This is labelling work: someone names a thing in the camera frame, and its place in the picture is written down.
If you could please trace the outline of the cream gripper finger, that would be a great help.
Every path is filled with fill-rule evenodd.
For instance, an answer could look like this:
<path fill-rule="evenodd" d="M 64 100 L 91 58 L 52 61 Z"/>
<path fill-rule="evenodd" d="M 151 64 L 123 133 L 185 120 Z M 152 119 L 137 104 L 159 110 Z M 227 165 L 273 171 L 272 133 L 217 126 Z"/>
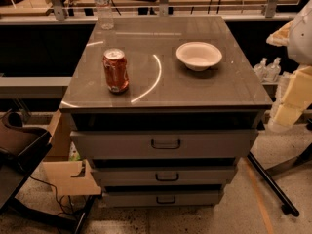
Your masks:
<path fill-rule="evenodd" d="M 289 21 L 280 29 L 270 34 L 266 39 L 266 43 L 276 47 L 287 46 L 289 44 L 289 33 L 292 24 L 293 23 Z"/>
<path fill-rule="evenodd" d="M 312 66 L 301 65 L 279 79 L 268 127 L 273 132 L 290 129 L 312 104 Z"/>

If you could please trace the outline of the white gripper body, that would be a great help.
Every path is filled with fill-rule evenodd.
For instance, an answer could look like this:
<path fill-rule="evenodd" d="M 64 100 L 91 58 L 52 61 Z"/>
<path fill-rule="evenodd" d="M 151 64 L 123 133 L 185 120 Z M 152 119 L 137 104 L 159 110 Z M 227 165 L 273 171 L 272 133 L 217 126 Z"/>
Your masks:
<path fill-rule="evenodd" d="M 300 64 L 312 64 L 312 0 L 292 21 L 287 51 L 289 59 Z"/>

